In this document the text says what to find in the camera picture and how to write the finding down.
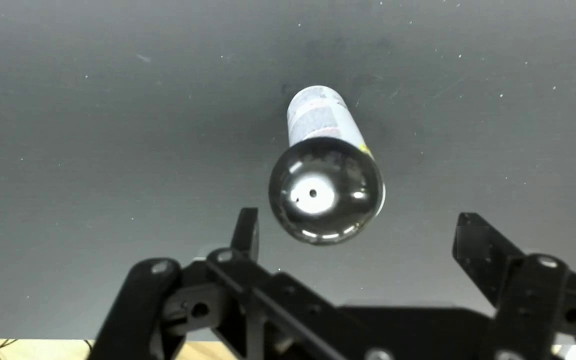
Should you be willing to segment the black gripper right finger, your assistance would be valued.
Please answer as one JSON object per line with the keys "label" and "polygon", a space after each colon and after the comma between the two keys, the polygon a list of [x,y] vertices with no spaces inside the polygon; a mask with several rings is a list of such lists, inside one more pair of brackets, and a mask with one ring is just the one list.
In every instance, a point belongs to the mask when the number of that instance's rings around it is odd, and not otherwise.
{"label": "black gripper right finger", "polygon": [[496,306],[506,289],[509,270],[524,253],[477,212],[463,212],[457,221],[452,259]]}

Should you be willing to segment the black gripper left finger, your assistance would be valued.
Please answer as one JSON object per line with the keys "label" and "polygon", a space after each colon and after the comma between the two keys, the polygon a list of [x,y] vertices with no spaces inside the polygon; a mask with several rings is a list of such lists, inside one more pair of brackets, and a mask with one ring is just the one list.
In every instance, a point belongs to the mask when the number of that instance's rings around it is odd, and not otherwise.
{"label": "black gripper left finger", "polygon": [[261,229],[258,210],[243,208],[235,227],[230,249],[243,259],[258,259]]}

